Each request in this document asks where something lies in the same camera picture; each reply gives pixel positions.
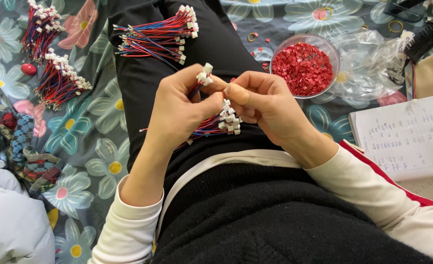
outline notebook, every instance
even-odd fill
[[[355,141],[392,180],[433,177],[433,96],[349,114]]]

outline floral bedsheet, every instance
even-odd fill
[[[124,105],[115,75],[113,47],[106,35],[108,0],[46,0],[62,15],[66,32],[55,39],[57,54],[93,84],[94,90],[72,99],[59,111],[38,104],[32,92],[39,76],[21,72],[20,38],[27,27],[25,0],[0,0],[0,102],[35,119],[34,147],[53,153],[68,165],[54,188],[40,199],[55,233],[56,263],[85,264],[91,256],[112,203],[115,187],[127,173],[129,141]],[[298,33],[333,36],[367,26],[397,38],[402,28],[420,30],[384,15],[383,0],[221,0],[249,52],[269,61],[283,40]],[[249,33],[259,37],[248,42]],[[335,141],[354,142],[347,114],[406,101],[404,90],[373,101],[329,94],[299,101],[311,123]]]

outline cuff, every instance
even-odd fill
[[[332,173],[332,170],[337,170],[339,164],[342,164],[342,160],[345,159],[346,156],[349,156],[350,153],[346,151],[344,148],[339,146],[337,153],[330,160],[326,161],[326,163],[314,167],[312,169],[305,169],[308,174],[326,174]]]
[[[120,180],[119,184],[117,185],[117,189],[115,190],[115,198],[114,202],[112,203],[111,210],[114,211],[116,215],[124,219],[140,220],[149,218],[161,210],[162,201],[164,198],[164,189],[161,195],[161,200],[153,205],[135,207],[124,203],[120,199],[120,192],[122,191],[122,187],[124,186],[127,179],[128,175]]]

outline plastic bag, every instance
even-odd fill
[[[332,43],[339,51],[341,68],[329,93],[345,99],[374,100],[401,88],[387,73],[401,39],[386,40],[377,31],[360,29],[340,34]]]

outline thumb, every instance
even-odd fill
[[[216,92],[209,96],[207,99],[192,104],[192,111],[195,113],[201,113],[203,119],[208,119],[214,115],[221,112],[223,109],[223,94],[221,92]]]
[[[268,95],[251,92],[234,83],[228,84],[228,86],[223,90],[223,92],[224,94],[226,94],[227,98],[235,101],[240,105],[252,107],[261,112],[268,110]]]

